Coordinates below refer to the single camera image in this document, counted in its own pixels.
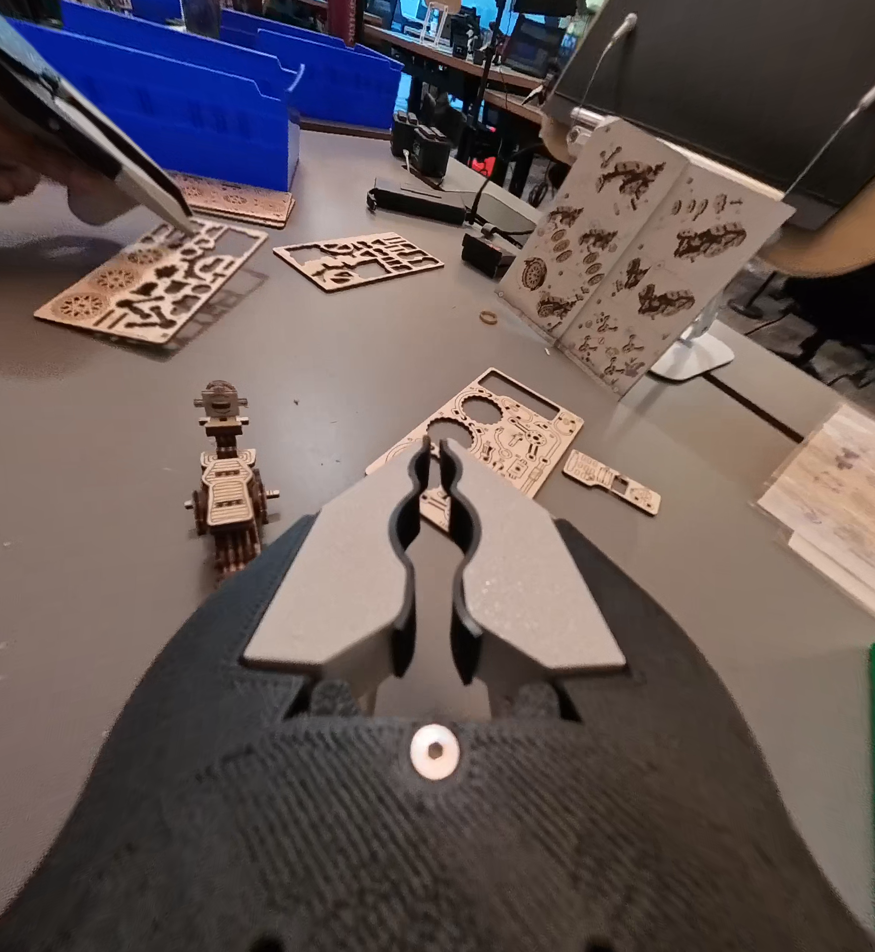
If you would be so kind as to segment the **instruction booklet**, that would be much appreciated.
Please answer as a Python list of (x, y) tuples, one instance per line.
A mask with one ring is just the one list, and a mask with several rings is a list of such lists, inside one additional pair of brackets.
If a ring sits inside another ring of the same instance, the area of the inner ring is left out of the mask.
[(620, 400), (793, 212), (613, 118), (591, 132), (498, 295)]

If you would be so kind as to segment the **white stand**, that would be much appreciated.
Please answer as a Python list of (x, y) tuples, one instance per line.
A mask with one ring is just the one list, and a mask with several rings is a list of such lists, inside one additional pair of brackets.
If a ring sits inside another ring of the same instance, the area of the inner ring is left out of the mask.
[(654, 377), (683, 383), (732, 363), (734, 351), (711, 331), (723, 303), (723, 295), (718, 293), (706, 304), (693, 323), (650, 368)]

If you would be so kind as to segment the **small wooden sheet piece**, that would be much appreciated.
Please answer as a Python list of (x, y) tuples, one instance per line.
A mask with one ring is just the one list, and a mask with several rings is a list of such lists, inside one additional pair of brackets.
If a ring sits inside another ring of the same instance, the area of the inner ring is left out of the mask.
[(587, 489), (602, 490), (646, 515), (652, 517), (658, 515), (660, 509), (658, 493), (578, 450), (570, 451), (563, 465), (562, 474)]

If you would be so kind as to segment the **black battery charger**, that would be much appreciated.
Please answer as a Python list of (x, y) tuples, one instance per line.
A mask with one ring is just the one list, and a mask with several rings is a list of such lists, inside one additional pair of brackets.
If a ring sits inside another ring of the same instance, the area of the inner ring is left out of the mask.
[(406, 170), (440, 184), (447, 171), (453, 142), (443, 132), (420, 122), (417, 115), (396, 111), (390, 132), (390, 150)]

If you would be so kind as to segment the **clear plastic packaging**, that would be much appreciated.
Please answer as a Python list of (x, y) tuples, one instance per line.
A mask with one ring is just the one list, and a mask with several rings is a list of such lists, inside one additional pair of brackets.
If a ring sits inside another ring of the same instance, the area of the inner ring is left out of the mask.
[(875, 618), (875, 417), (842, 403), (778, 468), (757, 506), (788, 547)]

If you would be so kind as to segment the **grey desk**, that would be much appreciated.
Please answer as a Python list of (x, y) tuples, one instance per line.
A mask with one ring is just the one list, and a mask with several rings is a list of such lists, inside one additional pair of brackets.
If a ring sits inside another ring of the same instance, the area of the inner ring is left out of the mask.
[[(366, 209), (407, 175), (385, 141), (301, 135), (296, 207), (170, 352), (34, 311), (149, 230), (103, 229), (44, 183), (0, 206), (0, 912), (62, 827), (158, 651), (206, 598), (209, 550), (183, 502), (205, 444), (193, 399), (221, 378), (280, 498), (274, 539), (363, 477), (488, 367), (584, 419), (580, 451), (661, 496), (657, 517), (560, 471), (537, 497), (693, 638), (732, 692), (818, 865), (875, 932), (868, 650), (875, 619), (794, 554), (756, 505), (832, 390), (717, 325), (735, 358), (619, 403), (498, 304), (460, 234)], [(442, 269), (326, 293), (274, 254), (396, 232)], [(499, 322), (479, 320), (482, 309)]]

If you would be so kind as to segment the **wooden sheet with round holes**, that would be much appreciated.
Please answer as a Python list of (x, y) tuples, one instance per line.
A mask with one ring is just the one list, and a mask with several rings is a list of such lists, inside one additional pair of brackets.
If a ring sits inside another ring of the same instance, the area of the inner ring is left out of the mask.
[(424, 437), (436, 460), (440, 439), (455, 436), (473, 457), (532, 498), (583, 426), (573, 411), (489, 367), (376, 458), (364, 474), (417, 447)]

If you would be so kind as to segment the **wooden puzzle model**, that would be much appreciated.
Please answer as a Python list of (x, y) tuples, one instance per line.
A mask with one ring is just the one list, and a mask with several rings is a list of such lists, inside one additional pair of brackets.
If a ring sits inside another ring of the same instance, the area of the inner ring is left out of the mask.
[(215, 577), (221, 584), (261, 554), (268, 506), (280, 493), (262, 482), (255, 449), (239, 444), (249, 423), (244, 414), (248, 401), (235, 386), (211, 381), (193, 406), (203, 410), (199, 425), (215, 449), (200, 455), (200, 486), (184, 507), (193, 513), (195, 534), (213, 541)]

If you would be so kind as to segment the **wooden gear puzzle sheet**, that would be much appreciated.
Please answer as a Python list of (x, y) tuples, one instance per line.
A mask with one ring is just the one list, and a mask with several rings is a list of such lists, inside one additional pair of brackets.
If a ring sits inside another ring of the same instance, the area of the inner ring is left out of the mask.
[(35, 319), (134, 344), (169, 344), (262, 247), (268, 232), (197, 218), (158, 224), (40, 306)]

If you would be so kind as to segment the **black power adapter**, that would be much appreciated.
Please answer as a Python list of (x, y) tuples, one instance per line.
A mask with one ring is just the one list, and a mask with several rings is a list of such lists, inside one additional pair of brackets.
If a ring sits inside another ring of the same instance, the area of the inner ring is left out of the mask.
[(468, 207), (456, 193), (421, 191), (381, 178), (368, 190), (366, 205), (372, 213), (384, 210), (454, 227), (461, 226), (468, 215)]

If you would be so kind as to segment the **wooden sheet with cutouts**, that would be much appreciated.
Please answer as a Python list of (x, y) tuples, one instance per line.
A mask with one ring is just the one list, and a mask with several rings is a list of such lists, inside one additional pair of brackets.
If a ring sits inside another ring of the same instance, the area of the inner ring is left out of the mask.
[(326, 293), (369, 287), (442, 269), (443, 261), (396, 232), (288, 244), (279, 260)]

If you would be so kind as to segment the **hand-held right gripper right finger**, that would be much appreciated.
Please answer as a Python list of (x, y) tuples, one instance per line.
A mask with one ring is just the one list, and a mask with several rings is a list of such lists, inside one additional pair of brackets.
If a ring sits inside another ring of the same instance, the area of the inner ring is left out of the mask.
[(451, 440), (440, 442), (452, 583), (451, 646), (463, 684), (479, 681), (493, 717), (521, 688), (617, 674), (627, 660), (556, 522)]

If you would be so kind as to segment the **black panel with wooden rim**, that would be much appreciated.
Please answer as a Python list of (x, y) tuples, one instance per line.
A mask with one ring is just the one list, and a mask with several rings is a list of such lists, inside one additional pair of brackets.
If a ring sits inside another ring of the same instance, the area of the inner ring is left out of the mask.
[[(627, 13), (637, 25), (598, 55)], [(617, 116), (784, 193), (875, 82), (875, 1), (614, 1), (543, 102), (545, 141), (578, 113)], [(793, 277), (875, 262), (875, 105), (786, 202), (794, 214), (760, 257)]]

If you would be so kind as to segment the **blue bin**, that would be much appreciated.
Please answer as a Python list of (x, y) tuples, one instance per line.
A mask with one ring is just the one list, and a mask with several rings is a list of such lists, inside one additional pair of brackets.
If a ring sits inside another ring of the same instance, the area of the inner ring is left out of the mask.
[(290, 191), (302, 76), (254, 79), (9, 18), (76, 89), (169, 172)]
[(363, 45), (312, 30), (227, 9), (220, 38), (233, 45), (274, 56), (303, 76), (292, 93), (301, 117), (388, 133), (393, 125), (402, 65)]
[(283, 74), (301, 77), (304, 66), (288, 67), (274, 55), (76, 2), (62, 2), (64, 31), (129, 50), (254, 79)]

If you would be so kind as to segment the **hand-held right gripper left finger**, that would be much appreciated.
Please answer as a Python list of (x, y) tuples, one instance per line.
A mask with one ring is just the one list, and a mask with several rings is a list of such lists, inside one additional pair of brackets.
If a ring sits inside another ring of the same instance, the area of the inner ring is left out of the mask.
[(341, 681), (359, 700), (407, 673), (418, 626), (408, 548), (431, 458), (424, 436), (321, 509), (243, 651), (246, 665)]

